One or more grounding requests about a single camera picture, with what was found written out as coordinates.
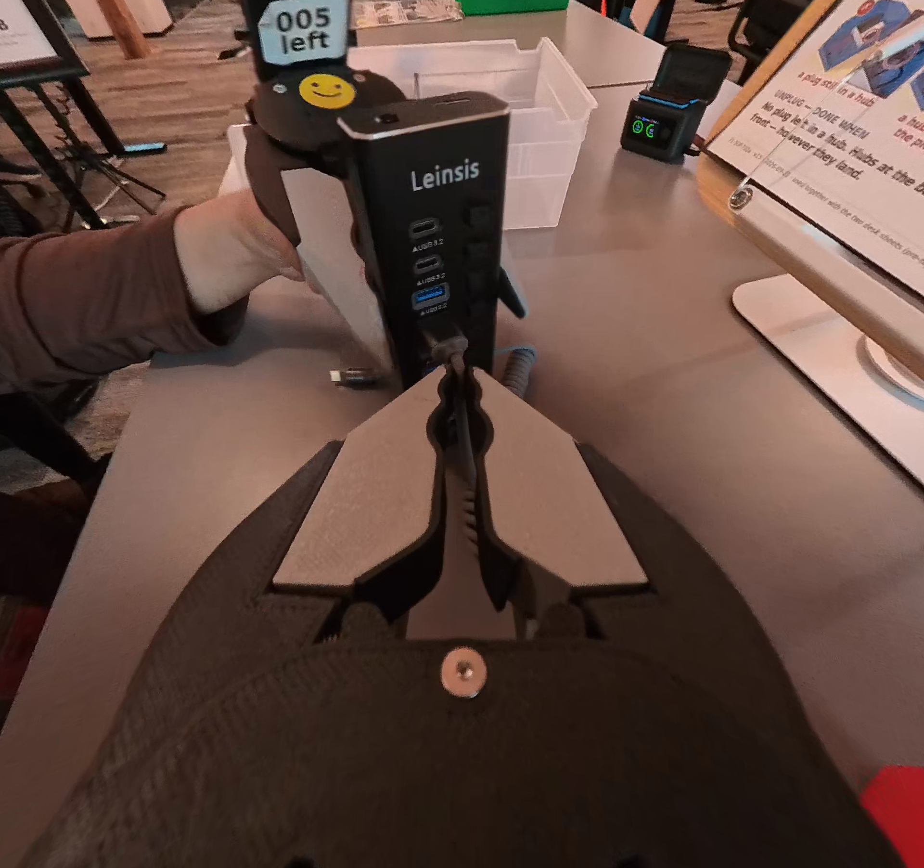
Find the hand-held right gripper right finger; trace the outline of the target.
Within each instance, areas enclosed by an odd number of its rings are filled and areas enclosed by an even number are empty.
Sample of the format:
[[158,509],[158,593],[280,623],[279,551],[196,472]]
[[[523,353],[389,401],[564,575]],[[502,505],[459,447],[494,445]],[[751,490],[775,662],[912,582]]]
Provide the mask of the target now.
[[647,591],[575,439],[479,368],[465,392],[479,573],[494,609]]

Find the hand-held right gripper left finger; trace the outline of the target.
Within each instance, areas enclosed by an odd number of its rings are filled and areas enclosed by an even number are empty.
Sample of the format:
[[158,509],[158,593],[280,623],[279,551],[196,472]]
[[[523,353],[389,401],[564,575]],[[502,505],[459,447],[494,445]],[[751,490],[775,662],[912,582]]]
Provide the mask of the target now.
[[274,574],[285,595],[374,605],[407,617],[441,578],[445,543],[445,367],[350,432]]

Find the black multi-port usb hub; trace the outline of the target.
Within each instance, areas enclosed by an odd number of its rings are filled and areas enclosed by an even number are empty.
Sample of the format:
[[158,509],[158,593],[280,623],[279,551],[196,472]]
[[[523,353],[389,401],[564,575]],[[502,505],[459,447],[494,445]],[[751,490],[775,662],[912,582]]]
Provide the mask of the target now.
[[455,337],[467,365],[491,371],[510,118],[502,99],[459,91],[337,121],[359,251],[403,389]]

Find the person's left forearm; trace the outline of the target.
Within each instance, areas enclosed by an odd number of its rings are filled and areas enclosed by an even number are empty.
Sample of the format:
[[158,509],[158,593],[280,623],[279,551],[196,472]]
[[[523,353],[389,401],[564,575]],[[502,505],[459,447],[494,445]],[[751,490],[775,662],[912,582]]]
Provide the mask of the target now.
[[104,376],[157,352],[221,348],[235,338],[248,295],[211,314],[194,307],[177,256],[178,215],[2,238],[2,394]]

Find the person's left hand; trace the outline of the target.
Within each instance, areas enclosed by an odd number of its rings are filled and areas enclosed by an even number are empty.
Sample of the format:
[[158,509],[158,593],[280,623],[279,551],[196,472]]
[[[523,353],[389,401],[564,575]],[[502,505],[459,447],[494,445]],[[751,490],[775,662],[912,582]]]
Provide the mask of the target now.
[[173,228],[187,297],[198,315],[222,311],[277,276],[321,292],[249,188],[182,209]]

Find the printed paper sheet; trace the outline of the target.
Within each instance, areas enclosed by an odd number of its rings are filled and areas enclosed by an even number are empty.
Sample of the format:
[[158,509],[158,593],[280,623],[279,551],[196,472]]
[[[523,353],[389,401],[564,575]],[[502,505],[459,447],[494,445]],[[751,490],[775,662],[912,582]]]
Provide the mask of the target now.
[[464,19],[455,0],[370,0],[356,1],[352,20],[357,30],[420,25]]

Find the clear plastic bin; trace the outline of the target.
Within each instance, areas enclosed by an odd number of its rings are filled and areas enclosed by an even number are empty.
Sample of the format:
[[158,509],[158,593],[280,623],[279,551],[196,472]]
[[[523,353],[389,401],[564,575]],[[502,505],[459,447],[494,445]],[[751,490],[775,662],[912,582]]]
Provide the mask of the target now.
[[390,79],[407,98],[484,91],[507,102],[503,229],[557,226],[597,102],[549,38],[532,49],[514,40],[358,46],[347,62]]

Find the instruction sheet on stand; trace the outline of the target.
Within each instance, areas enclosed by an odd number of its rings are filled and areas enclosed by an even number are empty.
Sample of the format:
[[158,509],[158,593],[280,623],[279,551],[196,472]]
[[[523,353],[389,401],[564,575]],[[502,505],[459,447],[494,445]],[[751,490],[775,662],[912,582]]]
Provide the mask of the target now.
[[835,0],[812,0],[802,12],[790,30],[773,47],[767,57],[751,74],[742,86],[739,94],[728,108],[722,113],[710,140],[703,151],[703,159],[699,163],[697,181],[702,199],[710,208],[733,225],[732,216],[728,211],[728,199],[737,185],[748,177],[742,176],[737,170],[726,165],[722,160],[714,157],[710,152],[710,145],[716,136],[721,133],[747,105],[749,99],[773,75],[786,59],[793,53],[799,44],[811,33],[815,26],[831,10]]

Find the black charging case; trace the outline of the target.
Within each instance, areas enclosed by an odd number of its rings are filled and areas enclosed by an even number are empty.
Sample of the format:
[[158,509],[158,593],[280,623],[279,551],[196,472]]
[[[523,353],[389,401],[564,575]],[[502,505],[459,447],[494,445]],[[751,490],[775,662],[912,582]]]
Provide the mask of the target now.
[[668,45],[653,83],[629,104],[621,148],[669,164],[698,155],[699,124],[731,65],[724,50]]

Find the white display stand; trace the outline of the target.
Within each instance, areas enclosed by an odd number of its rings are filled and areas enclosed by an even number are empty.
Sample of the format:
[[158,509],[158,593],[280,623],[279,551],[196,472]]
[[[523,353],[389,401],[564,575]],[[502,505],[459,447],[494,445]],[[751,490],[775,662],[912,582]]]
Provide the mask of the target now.
[[735,227],[783,270],[737,288],[737,313],[922,484],[922,297],[751,180],[727,205]]

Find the printed instruction sheet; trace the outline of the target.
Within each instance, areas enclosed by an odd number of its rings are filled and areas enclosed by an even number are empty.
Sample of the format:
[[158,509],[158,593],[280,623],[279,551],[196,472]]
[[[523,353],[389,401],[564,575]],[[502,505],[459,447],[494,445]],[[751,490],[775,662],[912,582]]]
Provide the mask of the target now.
[[922,295],[923,0],[835,0],[710,152]]

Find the wooden post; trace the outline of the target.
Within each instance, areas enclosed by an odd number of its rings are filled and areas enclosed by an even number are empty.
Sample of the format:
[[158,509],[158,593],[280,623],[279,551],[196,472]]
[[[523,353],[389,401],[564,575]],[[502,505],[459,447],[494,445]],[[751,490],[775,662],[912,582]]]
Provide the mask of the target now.
[[89,40],[111,37],[127,60],[147,58],[151,46],[127,0],[65,0]]

